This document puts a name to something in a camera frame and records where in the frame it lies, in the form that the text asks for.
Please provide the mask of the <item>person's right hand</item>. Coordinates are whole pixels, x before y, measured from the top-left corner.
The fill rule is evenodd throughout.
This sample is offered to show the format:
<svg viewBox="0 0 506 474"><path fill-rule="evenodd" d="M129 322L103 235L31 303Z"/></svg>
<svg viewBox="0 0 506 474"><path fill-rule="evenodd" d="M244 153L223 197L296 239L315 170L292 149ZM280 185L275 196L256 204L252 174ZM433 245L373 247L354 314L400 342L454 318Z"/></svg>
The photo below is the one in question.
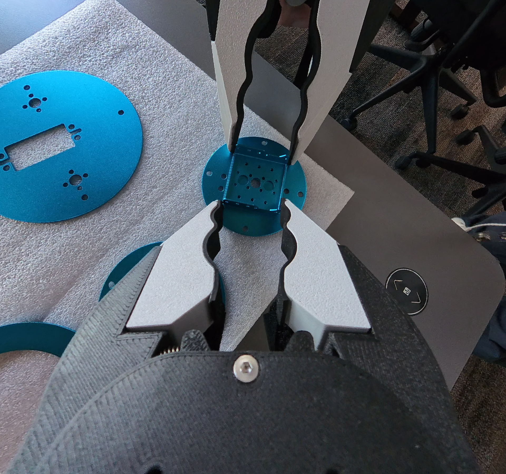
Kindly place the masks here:
<svg viewBox="0 0 506 474"><path fill-rule="evenodd" d="M285 0L279 0L281 14L277 25L283 27L308 28L311 8L306 3L291 6Z"/></svg>

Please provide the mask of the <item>black office chair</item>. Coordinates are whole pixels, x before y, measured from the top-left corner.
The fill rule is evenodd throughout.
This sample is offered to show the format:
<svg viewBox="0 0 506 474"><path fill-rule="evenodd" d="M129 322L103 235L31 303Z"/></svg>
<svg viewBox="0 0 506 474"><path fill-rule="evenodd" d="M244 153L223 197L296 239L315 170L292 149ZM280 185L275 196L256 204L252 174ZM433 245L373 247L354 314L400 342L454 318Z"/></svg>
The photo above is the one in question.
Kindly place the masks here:
<svg viewBox="0 0 506 474"><path fill-rule="evenodd" d="M453 161L429 153L414 151L407 156L401 156L395 162L395 167L405 169L413 159L417 159L417 166L428 167L435 165L462 177L482 184L481 188L471 194L478 199L463 215L470 223L476 222L493 205L502 203L505 206L505 147L500 147L495 138L484 125L472 130L465 130L456 137L458 144L469 144L478 134L484 148L491 169L476 167L467 163Z"/></svg>
<svg viewBox="0 0 506 474"><path fill-rule="evenodd" d="M499 95L497 73L505 67L505 0L410 0L420 7L431 22L419 38L421 50L442 36L446 47L431 55L371 45L369 52L409 71L407 77L354 109L342 126L353 130L356 117L394 94L422 91L427 136L437 132L439 86L451 91L469 104L474 95L452 74L453 66L470 66L480 71L485 102L491 107L505 106L505 95Z"/></svg>

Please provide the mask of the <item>blue metal bracket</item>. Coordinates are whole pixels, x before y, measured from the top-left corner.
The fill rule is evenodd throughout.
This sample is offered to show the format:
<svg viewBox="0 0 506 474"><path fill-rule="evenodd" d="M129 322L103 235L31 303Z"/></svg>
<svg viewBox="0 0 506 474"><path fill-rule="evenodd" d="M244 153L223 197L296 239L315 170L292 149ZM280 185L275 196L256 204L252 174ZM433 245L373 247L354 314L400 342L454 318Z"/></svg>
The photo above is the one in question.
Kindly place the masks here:
<svg viewBox="0 0 506 474"><path fill-rule="evenodd" d="M287 162L287 155L275 154L265 146L237 145L224 202L246 209L279 211Z"/></svg>

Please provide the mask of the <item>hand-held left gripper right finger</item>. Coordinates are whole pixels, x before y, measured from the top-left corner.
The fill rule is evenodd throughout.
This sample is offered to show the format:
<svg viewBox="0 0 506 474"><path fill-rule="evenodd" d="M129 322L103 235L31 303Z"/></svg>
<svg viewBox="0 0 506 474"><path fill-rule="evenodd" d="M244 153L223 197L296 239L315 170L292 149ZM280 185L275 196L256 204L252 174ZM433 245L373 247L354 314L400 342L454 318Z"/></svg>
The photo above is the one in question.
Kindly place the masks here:
<svg viewBox="0 0 506 474"><path fill-rule="evenodd" d="M282 290L290 305L288 326L312 334L322 348L329 332L367 333L371 325L338 243L290 200L281 210L284 252Z"/></svg>

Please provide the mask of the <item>round black desk control panel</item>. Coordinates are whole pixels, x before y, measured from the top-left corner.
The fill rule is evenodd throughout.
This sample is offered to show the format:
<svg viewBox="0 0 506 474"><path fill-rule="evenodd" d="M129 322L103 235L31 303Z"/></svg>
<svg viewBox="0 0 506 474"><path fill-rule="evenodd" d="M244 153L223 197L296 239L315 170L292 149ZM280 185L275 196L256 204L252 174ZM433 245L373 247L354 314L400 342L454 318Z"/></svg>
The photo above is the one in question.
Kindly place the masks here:
<svg viewBox="0 0 506 474"><path fill-rule="evenodd" d="M419 314L427 305L427 286L421 276L409 268L394 270L385 287L409 315Z"/></svg>

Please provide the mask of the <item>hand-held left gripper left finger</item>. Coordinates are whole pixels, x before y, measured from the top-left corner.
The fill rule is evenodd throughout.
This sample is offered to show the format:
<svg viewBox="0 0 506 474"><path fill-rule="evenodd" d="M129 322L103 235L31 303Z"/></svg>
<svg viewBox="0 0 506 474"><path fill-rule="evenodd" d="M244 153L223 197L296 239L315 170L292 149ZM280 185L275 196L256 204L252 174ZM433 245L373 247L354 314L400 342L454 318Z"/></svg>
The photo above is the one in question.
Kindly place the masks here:
<svg viewBox="0 0 506 474"><path fill-rule="evenodd" d="M205 332L213 323L211 303L218 292L218 270L210 238L218 235L222 205L213 201L161 245L149 277L130 314L130 331L168 331L183 336Z"/></svg>

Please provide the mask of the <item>small blue metal disc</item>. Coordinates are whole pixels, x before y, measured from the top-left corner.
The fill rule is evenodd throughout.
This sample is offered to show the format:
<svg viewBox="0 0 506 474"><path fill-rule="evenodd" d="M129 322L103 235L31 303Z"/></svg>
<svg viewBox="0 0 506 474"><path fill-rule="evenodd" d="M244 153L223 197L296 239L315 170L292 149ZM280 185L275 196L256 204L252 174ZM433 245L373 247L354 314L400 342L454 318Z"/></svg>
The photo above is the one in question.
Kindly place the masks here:
<svg viewBox="0 0 506 474"><path fill-rule="evenodd" d="M256 136L239 138L237 145L244 145L257 149L260 148L260 146L265 146L269 151L274 151L275 154L287 155L289 159L289 150L287 148L267 138ZM234 153L229 152L227 145L223 145L215 151L208 160L203 172L201 184L206 204L214 200L221 200L224 205L224 226L241 235L265 236L280 231L280 209L277 212L267 212L246 209L224 202L225 189L229 180L233 154ZM306 177L303 168L299 162L293 165L287 163L287 165L281 199L285 197L299 209L302 209L307 193Z"/></svg>

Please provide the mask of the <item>large blue disc rectangular cutout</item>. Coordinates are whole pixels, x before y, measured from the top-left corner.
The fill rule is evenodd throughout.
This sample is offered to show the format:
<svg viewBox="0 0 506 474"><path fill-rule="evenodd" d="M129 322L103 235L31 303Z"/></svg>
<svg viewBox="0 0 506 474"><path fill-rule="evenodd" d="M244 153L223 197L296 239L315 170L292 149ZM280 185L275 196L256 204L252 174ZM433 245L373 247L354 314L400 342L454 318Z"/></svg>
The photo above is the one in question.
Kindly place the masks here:
<svg viewBox="0 0 506 474"><path fill-rule="evenodd" d="M134 106L98 77L11 81L1 87L1 215L48 223L92 211L128 182L142 144Z"/></svg>

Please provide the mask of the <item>medium blue metal disc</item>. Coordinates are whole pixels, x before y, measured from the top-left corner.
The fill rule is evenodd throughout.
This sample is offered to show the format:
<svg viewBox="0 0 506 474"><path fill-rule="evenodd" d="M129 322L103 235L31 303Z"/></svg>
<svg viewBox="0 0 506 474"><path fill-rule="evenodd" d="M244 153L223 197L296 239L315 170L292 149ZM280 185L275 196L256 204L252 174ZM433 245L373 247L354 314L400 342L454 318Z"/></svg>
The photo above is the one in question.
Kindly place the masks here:
<svg viewBox="0 0 506 474"><path fill-rule="evenodd" d="M113 269L108 278L106 279L99 300L102 300L104 296L111 291L119 281L123 279L125 275L127 275L132 268L134 268L153 248L157 246L161 246L162 242L156 242L144 245L143 247L131 252L129 255L124 257ZM219 242L219 237L217 234L213 236L209 236L203 242L203 253L205 256L213 261L216 255L219 253L221 247ZM213 299L213 291L208 297L210 301L210 305L215 301L217 304L223 304L223 307L226 306L226 293L224 284L221 276L218 274L218 284L219 289L217 291L216 297Z"/></svg>

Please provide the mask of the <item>white foam sheet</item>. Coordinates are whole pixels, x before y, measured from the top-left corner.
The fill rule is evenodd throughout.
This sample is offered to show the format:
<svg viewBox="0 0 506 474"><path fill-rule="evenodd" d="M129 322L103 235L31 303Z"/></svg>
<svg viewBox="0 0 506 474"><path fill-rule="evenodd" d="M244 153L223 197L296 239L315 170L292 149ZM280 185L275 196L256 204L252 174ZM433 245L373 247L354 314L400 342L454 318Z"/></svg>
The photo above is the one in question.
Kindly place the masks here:
<svg viewBox="0 0 506 474"><path fill-rule="evenodd" d="M1 324L47 321L75 329L125 255L162 241L205 203L208 157L224 143L216 82L116 0L86 0L1 55L1 85L64 69L100 77L130 99L142 123L138 168L110 202L61 223L1 219ZM353 192L307 155L303 212L322 229ZM216 263L230 303L221 350L244 338L277 291L281 233L244 237L223 228ZM30 428L58 358L1 355L1 472Z"/></svg>

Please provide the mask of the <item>grey desk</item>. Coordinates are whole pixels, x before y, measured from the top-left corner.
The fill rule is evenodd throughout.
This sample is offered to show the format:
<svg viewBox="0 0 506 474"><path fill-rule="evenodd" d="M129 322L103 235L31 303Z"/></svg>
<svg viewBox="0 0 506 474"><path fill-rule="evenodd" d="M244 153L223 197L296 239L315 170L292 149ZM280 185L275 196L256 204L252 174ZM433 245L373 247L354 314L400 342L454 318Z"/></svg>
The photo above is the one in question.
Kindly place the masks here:
<svg viewBox="0 0 506 474"><path fill-rule="evenodd" d="M1 0L1 52L84 0ZM117 0L214 76L205 9L195 0ZM427 285L413 316L448 387L457 381L504 291L497 259L327 116L308 155L355 193L328 229L383 283L409 268Z"/></svg>

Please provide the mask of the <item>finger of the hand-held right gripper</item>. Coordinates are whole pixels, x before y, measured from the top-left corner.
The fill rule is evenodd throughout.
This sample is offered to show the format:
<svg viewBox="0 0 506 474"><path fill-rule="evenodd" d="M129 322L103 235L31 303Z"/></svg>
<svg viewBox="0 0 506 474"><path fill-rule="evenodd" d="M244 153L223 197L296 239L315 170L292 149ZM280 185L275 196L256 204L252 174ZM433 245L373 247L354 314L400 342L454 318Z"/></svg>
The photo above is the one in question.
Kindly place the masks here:
<svg viewBox="0 0 506 474"><path fill-rule="evenodd" d="M252 81L252 50L274 1L220 0L212 56L224 136L232 153L244 119L244 96Z"/></svg>
<svg viewBox="0 0 506 474"><path fill-rule="evenodd" d="M300 89L300 115L294 124L289 163L295 163L312 141L342 89L370 0L317 0L309 35L313 61Z"/></svg>

